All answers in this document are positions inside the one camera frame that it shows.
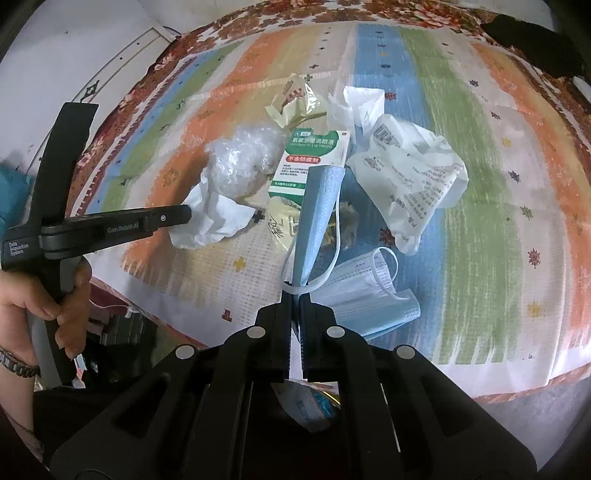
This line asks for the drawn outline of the person's left hand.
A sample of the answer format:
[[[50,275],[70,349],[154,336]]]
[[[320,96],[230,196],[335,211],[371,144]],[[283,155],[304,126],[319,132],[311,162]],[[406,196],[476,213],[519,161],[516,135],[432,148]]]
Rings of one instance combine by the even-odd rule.
[[[1,348],[27,365],[37,358],[29,333],[29,313],[58,323],[55,341],[69,358],[85,347],[90,311],[90,264],[82,259],[74,276],[74,288],[63,302],[56,303],[40,281],[22,272],[1,273]]]

